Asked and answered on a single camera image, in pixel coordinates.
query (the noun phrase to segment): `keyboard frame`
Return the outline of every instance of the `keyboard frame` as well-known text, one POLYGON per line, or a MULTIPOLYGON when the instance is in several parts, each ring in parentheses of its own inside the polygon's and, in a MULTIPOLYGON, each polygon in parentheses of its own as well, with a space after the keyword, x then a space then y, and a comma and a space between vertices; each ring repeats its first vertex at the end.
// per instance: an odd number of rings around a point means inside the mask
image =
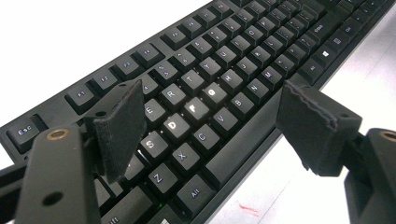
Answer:
MULTIPOLYGON (((229 0, 223 0, 224 3, 229 5, 231 9, 234 11, 234 13, 237 11, 238 7, 233 7, 233 3, 229 0)), ((320 77, 320 79, 314 84, 315 87, 321 88, 323 85, 326 84, 327 81, 329 81, 332 77, 332 75, 335 73, 335 71, 339 68, 339 66, 343 63, 343 61, 348 57, 348 55, 353 51, 354 48, 356 48, 359 43, 363 40, 364 37, 367 36, 367 34, 370 33, 370 31, 375 27, 375 25, 379 22, 379 20, 386 14, 386 12, 391 8, 391 6, 394 4, 394 0, 389 0, 380 10, 378 13, 373 16, 373 18, 368 22, 365 28, 363 28, 360 33, 355 37, 355 39, 346 47, 346 49, 341 53, 341 55, 334 61, 334 63, 326 70, 326 72, 320 77)), ((187 15, 186 17, 189 17, 191 15, 196 14, 197 11, 199 11, 201 8, 198 8, 197 10, 193 11, 191 14, 187 15)), ((176 21, 174 24, 170 25, 169 27, 174 27, 177 24, 180 24, 183 21, 183 19, 176 21)), ((158 48, 162 53, 164 53, 165 58, 164 60, 169 59, 171 56, 173 56, 174 51, 167 47, 166 44, 164 44, 159 36, 163 35, 163 33, 169 28, 165 28, 162 31, 160 31, 158 34, 153 35, 152 37, 148 38, 147 40, 143 41, 142 43, 136 45, 136 47, 127 50, 124 52, 124 54, 132 54, 135 52, 135 50, 138 48, 138 46, 144 44, 144 43, 153 43, 156 48, 158 48)), ((95 70, 94 72, 90 73, 89 75, 85 76, 78 82, 88 82, 92 75, 101 69, 107 69, 109 66, 111 66, 116 59, 110 61, 109 63, 106 63, 99 69, 95 70)), ((3 127, 0 128, 0 142, 4 146, 5 150, 7 151, 8 155, 11 157, 11 159, 16 162, 24 162, 24 158, 28 156, 29 152, 21 155, 18 150, 14 147, 14 145, 10 142, 10 140, 7 137, 6 131, 11 127, 19 118, 25 118, 25 117, 30 117, 33 116, 34 114, 45 114, 46 117, 49 118, 54 118, 57 113, 56 111, 47 111, 46 108, 53 107, 54 105, 57 106, 60 110, 68 110, 66 106, 71 109, 71 106, 69 103, 64 100, 63 103, 56 103, 58 97, 64 98, 66 93, 72 88, 72 86, 64 89, 63 91, 60 91, 56 95, 52 96, 49 98, 47 101, 43 102, 42 104, 34 107, 33 109, 27 111, 26 113, 22 114, 21 116, 15 118, 8 124, 4 125, 3 127)), ((71 116, 70 118, 65 118, 62 121, 59 120, 54 120, 54 119, 44 119, 41 117, 46 124, 49 127, 54 127, 60 124, 65 124, 65 123, 72 123, 75 122, 76 120, 80 120, 83 117, 83 115, 78 116, 77 114, 75 116, 71 116)), ((207 219, 213 214, 213 211, 218 209, 222 203, 226 202, 224 201, 230 193, 237 187, 239 184, 241 184, 241 180, 246 176, 246 174, 250 171, 254 165, 262 159, 272 148, 272 145, 278 137, 280 136, 280 131, 275 129, 271 132, 271 134, 262 142, 262 144, 258 147, 258 149, 247 159, 245 164, 234 174, 234 176, 228 181, 228 183, 218 192, 218 194, 214 197, 214 199, 201 211, 201 213, 194 219, 192 223, 202 223, 204 221, 207 221, 207 219)))

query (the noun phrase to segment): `black keyboard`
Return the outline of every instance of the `black keyboard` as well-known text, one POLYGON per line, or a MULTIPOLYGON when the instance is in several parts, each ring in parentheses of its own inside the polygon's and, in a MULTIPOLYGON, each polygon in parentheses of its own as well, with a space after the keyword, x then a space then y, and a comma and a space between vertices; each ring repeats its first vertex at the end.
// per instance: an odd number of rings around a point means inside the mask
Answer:
POLYGON ((320 88, 392 0, 215 0, 0 129, 16 163, 48 128, 142 79, 148 132, 119 182, 94 180, 103 223, 203 223, 280 136, 283 80, 320 88))

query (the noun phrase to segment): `function key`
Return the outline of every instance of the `function key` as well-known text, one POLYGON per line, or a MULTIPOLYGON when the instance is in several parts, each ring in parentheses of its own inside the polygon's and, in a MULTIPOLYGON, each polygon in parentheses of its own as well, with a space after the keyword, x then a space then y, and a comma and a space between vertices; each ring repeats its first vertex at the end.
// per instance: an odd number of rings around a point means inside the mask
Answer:
POLYGON ((99 101, 99 97, 85 84, 79 84, 68 91, 65 99, 79 115, 85 113, 99 101))
POLYGON ((205 29, 209 29, 219 22, 219 18, 216 17, 209 9, 205 8, 198 12, 198 14, 194 17, 198 22, 200 22, 205 29))
POLYGON ((205 27, 203 27, 194 18, 187 18, 178 26, 178 29, 189 39, 194 39, 205 30, 205 27))
POLYGON ((17 150, 23 154, 32 148, 33 140, 45 128, 45 124, 37 117, 23 118, 7 131, 7 135, 17 150))
POLYGON ((143 66, 129 55, 122 55, 115 63, 111 69, 124 81, 134 79, 145 71, 143 66))
POLYGON ((221 20, 233 14, 233 11, 221 1, 213 3, 209 10, 219 16, 221 20))
POLYGON ((158 63, 164 56, 154 48, 151 44, 145 44, 138 49, 134 56, 146 68, 150 68, 155 63, 158 63))
POLYGON ((176 27, 166 31, 161 39, 173 50, 180 49, 189 42, 189 39, 176 27))
POLYGON ((91 84, 102 96, 119 83, 119 80, 109 70, 99 71, 92 75, 91 84))

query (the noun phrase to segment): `white surface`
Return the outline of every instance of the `white surface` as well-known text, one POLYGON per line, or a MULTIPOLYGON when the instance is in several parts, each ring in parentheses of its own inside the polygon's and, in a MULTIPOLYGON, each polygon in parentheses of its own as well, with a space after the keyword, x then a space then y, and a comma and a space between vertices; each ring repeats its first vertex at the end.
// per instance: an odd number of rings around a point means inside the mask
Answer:
MULTIPOLYGON (((1 1, 0 126, 207 2, 1 1)), ((395 15, 324 88, 363 117, 362 133, 396 130, 395 15)), ((0 148, 0 169, 10 164, 0 148)), ((344 176, 306 172, 280 140, 211 223, 348 223, 344 176)))

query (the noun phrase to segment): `space bar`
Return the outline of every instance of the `space bar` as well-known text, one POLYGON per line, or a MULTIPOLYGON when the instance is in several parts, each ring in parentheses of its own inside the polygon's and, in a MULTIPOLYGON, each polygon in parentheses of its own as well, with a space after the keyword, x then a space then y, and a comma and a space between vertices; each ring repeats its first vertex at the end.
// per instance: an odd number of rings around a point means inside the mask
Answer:
POLYGON ((247 158, 275 128, 279 90, 253 118, 205 166, 207 179, 221 189, 247 158))

